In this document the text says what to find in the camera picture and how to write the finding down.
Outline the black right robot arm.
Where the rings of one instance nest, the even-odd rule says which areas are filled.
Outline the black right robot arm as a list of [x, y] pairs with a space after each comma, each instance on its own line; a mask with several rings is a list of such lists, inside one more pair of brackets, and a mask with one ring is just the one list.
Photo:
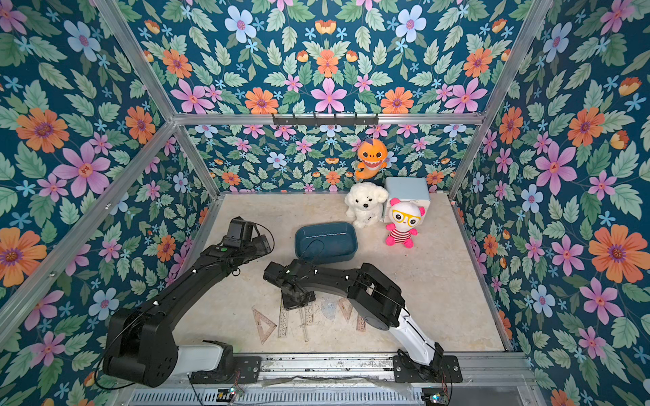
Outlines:
[[420, 370], [440, 373], [445, 353], [442, 346], [413, 319], [401, 288], [374, 265], [364, 263], [344, 270], [302, 260], [287, 266], [271, 262], [263, 278], [281, 290], [286, 310], [309, 305], [316, 292], [347, 299], [367, 325], [392, 334]]

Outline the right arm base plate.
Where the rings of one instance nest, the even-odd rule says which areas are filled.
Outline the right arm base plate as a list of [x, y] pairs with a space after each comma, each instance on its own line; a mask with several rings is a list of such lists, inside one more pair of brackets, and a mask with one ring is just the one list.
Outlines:
[[457, 357], [445, 355], [437, 373], [431, 367], [415, 363], [405, 355], [392, 357], [394, 380], [399, 383], [460, 383], [463, 375]]

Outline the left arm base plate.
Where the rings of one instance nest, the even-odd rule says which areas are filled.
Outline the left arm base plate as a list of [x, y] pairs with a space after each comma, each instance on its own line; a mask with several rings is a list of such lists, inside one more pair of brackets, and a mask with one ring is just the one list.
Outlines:
[[191, 374], [195, 385], [251, 384], [258, 381], [262, 358], [235, 355], [221, 360], [215, 370], [200, 370]]

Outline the teal plastic storage box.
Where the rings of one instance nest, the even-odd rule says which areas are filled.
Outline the teal plastic storage box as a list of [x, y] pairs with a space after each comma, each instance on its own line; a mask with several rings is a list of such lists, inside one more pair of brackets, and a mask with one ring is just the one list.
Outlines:
[[313, 264], [348, 262], [357, 250], [355, 228], [346, 222], [307, 225], [295, 235], [296, 257]]

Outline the clear long stencil ruler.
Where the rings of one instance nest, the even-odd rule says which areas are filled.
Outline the clear long stencil ruler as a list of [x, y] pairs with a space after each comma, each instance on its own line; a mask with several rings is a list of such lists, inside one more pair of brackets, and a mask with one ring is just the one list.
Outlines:
[[279, 326], [278, 338], [286, 338], [288, 336], [289, 315], [287, 309], [284, 307], [284, 300], [280, 300], [279, 306]]

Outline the clear thin straight ruler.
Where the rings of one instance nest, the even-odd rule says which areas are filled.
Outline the clear thin straight ruler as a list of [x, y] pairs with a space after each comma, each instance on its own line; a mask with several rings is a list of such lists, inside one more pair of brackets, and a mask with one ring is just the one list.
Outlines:
[[305, 310], [306, 310], [305, 307], [302, 307], [301, 309], [299, 309], [299, 314], [300, 314], [300, 317], [301, 317], [300, 326], [301, 326], [301, 331], [302, 331], [302, 334], [303, 334], [304, 342], [308, 343], [309, 342], [309, 336], [308, 336], [308, 331], [307, 331], [307, 324], [306, 324], [307, 319], [306, 319]]

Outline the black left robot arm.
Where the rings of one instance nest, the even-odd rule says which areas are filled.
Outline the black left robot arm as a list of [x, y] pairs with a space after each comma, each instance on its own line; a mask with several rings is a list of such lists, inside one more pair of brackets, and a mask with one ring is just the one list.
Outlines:
[[158, 387], [175, 374], [218, 367], [223, 345], [181, 348], [174, 329], [183, 316], [215, 284], [273, 249], [258, 223], [237, 217], [221, 242], [203, 250], [175, 282], [133, 309], [121, 308], [110, 319], [103, 374], [133, 384]]

